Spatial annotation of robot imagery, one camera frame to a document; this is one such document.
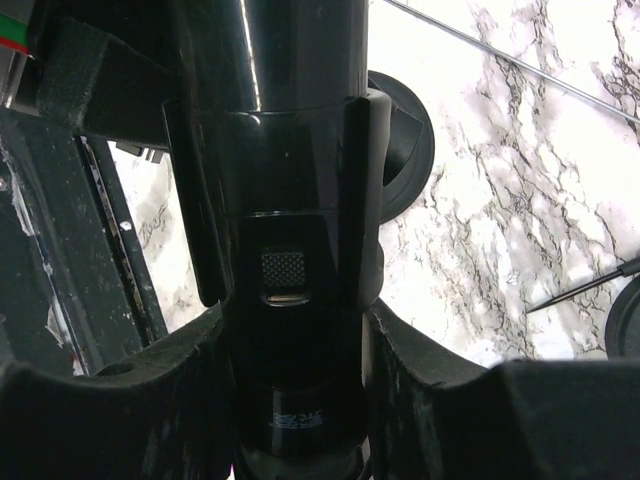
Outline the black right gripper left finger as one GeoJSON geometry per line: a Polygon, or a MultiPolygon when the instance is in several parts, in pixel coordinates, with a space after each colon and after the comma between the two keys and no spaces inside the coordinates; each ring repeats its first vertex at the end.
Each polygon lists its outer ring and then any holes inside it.
{"type": "Polygon", "coordinates": [[[235,432],[219,307],[94,376],[1,366],[4,479],[226,479],[235,432]]]}

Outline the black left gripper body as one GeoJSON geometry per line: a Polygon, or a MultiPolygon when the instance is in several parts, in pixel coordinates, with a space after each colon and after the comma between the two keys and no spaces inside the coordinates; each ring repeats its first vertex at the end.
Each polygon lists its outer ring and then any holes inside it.
{"type": "Polygon", "coordinates": [[[178,93],[166,2],[2,2],[2,108],[165,149],[163,105],[178,93]]]}

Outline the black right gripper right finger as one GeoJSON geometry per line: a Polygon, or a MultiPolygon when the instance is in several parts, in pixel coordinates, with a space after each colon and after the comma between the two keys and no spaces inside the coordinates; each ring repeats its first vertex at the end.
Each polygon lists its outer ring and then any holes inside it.
{"type": "Polygon", "coordinates": [[[639,364],[451,352],[383,302],[364,315],[377,479],[635,479],[639,364]]]}

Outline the black stand holding white microphone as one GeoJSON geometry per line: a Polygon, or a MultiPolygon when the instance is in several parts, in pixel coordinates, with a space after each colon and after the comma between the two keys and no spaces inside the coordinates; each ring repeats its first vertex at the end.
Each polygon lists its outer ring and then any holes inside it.
{"type": "Polygon", "coordinates": [[[616,297],[605,323],[608,358],[639,357],[639,279],[630,282],[616,297]]]}

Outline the black round microphone stand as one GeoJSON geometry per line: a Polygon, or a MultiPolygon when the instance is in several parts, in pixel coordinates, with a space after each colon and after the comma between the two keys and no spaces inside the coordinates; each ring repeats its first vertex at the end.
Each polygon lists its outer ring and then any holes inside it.
{"type": "MultiPolygon", "coordinates": [[[[406,211],[424,189],[433,169],[435,134],[422,101],[404,83],[371,70],[368,86],[392,100],[380,214],[384,224],[406,211]]],[[[164,103],[163,120],[198,295],[203,305],[211,307],[226,296],[225,285],[213,247],[215,228],[207,211],[198,158],[180,101],[164,103]]]]}

